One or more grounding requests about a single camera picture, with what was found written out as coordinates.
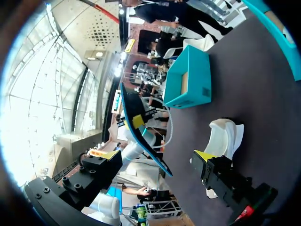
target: teal box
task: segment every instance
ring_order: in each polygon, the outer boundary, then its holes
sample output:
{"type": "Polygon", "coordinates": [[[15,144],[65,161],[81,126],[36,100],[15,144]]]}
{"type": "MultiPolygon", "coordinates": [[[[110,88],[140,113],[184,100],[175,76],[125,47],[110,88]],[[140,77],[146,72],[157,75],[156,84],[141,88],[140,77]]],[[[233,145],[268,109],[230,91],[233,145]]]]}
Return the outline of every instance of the teal box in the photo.
{"type": "Polygon", "coordinates": [[[187,46],[167,72],[164,103],[183,109],[211,102],[209,55],[187,46]],[[187,76],[187,92],[181,94],[182,77],[187,76]]]}

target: perforated panel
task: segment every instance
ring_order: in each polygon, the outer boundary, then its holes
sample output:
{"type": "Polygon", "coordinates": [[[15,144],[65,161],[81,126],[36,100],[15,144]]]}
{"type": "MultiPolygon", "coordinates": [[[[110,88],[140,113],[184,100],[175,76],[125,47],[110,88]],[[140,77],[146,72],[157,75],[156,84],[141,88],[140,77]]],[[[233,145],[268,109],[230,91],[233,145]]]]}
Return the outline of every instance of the perforated panel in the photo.
{"type": "MultiPolygon", "coordinates": [[[[117,2],[92,2],[118,17],[117,2]]],[[[121,51],[119,25],[97,9],[78,0],[57,0],[52,11],[68,41],[82,59],[86,50],[121,51]]]]}

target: dark gray table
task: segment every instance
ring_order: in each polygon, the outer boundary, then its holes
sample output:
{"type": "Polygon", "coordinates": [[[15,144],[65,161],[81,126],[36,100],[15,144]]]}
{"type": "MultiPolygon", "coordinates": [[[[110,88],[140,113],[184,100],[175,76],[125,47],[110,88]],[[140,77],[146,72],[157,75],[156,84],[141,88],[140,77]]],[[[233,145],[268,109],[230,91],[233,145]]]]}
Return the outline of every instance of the dark gray table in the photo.
{"type": "Polygon", "coordinates": [[[281,49],[254,16],[208,53],[212,102],[171,110],[174,135],[164,160],[174,175],[166,181],[194,224],[222,226],[232,211],[219,199],[206,197],[189,163],[193,150],[206,148],[211,121],[242,121],[244,138],[233,164],[242,175],[253,177],[254,186],[265,182],[278,189],[268,212],[278,211],[301,172],[301,83],[294,81],[281,49]]]}

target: hand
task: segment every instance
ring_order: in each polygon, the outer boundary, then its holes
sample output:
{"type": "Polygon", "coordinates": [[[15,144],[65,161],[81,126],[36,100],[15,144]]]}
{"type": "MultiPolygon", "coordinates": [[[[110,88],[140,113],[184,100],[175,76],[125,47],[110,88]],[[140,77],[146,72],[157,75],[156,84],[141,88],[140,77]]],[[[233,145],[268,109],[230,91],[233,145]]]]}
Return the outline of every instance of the hand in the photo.
{"type": "Polygon", "coordinates": [[[144,192],[144,190],[146,190],[146,189],[147,189],[147,187],[140,188],[140,189],[137,191],[137,194],[138,194],[138,195],[142,195],[142,196],[150,195],[150,194],[151,194],[151,191],[149,191],[148,193],[144,192]]]}
{"type": "Polygon", "coordinates": [[[177,22],[177,21],[170,22],[169,26],[176,29],[179,26],[179,22],[177,22]]]}

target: red pole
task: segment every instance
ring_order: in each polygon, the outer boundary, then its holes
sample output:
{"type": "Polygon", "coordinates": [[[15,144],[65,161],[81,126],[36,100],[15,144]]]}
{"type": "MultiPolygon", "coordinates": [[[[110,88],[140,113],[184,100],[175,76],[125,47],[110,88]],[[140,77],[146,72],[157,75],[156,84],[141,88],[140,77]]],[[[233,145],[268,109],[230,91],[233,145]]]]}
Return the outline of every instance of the red pole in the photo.
{"type": "Polygon", "coordinates": [[[94,7],[95,9],[98,9],[99,11],[101,11],[103,14],[105,14],[106,16],[108,16],[110,19],[112,19],[113,21],[115,21],[116,23],[119,24],[119,19],[117,17],[115,17],[112,13],[110,13],[109,11],[105,10],[104,8],[102,8],[101,6],[89,1],[89,0],[80,0],[81,2],[84,2],[92,7],[94,7]]]}
{"type": "Polygon", "coordinates": [[[100,7],[99,5],[95,4],[95,8],[101,11],[103,14],[107,15],[109,18],[111,18],[113,21],[119,24],[119,19],[115,17],[112,13],[105,10],[104,8],[100,7]]]}

